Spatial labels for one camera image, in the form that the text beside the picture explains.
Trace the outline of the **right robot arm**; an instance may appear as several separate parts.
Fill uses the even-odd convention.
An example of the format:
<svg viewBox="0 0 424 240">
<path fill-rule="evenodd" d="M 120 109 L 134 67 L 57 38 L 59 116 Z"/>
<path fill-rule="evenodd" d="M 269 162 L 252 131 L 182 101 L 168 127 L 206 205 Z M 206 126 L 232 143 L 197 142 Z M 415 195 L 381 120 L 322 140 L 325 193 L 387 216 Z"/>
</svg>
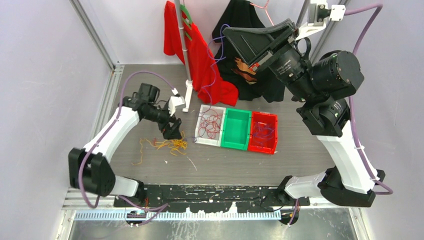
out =
<svg viewBox="0 0 424 240">
<path fill-rule="evenodd" d="M 286 176 L 275 192 L 279 202 L 288 206 L 300 198 L 323 197 L 342 207 L 369 208 L 385 172 L 370 164 L 354 139 L 346 99 L 365 79 L 356 56 L 339 50 L 311 63 L 309 52 L 298 48 L 304 40 L 310 49 L 311 41 L 290 19 L 265 28 L 226 27 L 222 33 L 253 72 L 270 70 L 302 103 L 297 113 L 334 162 L 315 175 Z"/>
</svg>

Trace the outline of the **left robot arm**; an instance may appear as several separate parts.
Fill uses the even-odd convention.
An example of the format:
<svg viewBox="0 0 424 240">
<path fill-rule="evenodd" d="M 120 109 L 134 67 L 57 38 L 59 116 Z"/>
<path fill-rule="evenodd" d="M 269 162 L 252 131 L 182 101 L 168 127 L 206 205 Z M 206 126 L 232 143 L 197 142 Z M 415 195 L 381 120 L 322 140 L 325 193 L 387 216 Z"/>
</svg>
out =
<svg viewBox="0 0 424 240">
<path fill-rule="evenodd" d="M 160 89 L 143 83 L 131 96 L 121 99 L 112 118 L 83 148 L 73 148 L 68 154 L 69 181 L 73 188 L 98 196 L 125 196 L 133 206 L 146 200 L 144 183 L 116 175 L 110 162 L 126 135 L 142 120 L 157 123 L 165 140 L 182 138 L 179 129 L 182 121 L 175 116 L 186 106 L 184 97 L 172 89 L 173 95 L 163 107 L 156 104 Z"/>
</svg>

